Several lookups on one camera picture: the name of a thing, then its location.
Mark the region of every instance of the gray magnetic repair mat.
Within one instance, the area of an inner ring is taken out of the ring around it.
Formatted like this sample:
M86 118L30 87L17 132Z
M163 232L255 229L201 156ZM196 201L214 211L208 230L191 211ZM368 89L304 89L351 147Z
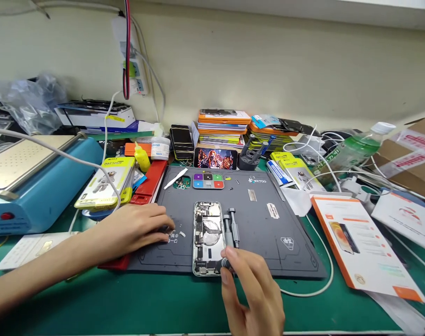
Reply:
M169 243L146 246L132 255L129 270L192 273L195 202L219 202L223 214L235 208L240 248L264 257L273 276L324 278L326 270L309 237L288 203L283 202L265 172L210 169L222 174L222 190L163 187L183 167L169 166L157 198L174 220L176 230ZM190 168L185 176L206 171Z

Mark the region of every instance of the plastic bag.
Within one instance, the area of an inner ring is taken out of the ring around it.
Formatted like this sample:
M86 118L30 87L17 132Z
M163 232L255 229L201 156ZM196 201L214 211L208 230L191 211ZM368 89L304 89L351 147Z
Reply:
M62 125L54 108L67 97L54 76L42 73L36 82L0 81L0 101L27 134L52 134Z

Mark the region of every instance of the plastic bottle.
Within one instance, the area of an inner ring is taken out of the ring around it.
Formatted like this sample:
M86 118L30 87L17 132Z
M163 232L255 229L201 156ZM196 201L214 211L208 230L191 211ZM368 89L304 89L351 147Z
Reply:
M145 173L146 171L149 170L149 167L150 167L149 157L147 156L146 151L142 149L137 142L135 142L135 159L136 159L136 162L138 162L139 169L142 172Z
M168 160L169 159L169 148L170 140L163 137L153 137L150 139L152 143L152 160Z
M368 132L353 135L345 139L325 159L333 171L349 170L354 166L360 165L375 154L381 147L383 136L395 128L395 125L378 122ZM329 168L324 161L319 163L313 170L314 175L327 172L329 172ZM317 179L323 186L334 181L331 174L317 177Z

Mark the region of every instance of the red wire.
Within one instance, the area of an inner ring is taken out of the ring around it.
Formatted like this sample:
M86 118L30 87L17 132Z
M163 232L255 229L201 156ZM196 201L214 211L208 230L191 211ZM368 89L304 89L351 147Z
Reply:
M128 100L130 98L130 1L125 0L125 17L127 20L127 42L126 42L126 57L125 57L125 69L122 71L122 90L124 98Z

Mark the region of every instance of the red button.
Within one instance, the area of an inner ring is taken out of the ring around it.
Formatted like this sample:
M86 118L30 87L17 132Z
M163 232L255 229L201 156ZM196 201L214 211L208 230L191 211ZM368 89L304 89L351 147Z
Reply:
M15 218L15 215L13 213L11 213L11 212L4 212L1 215L1 219L2 220L9 220L9 219L13 219L13 218Z

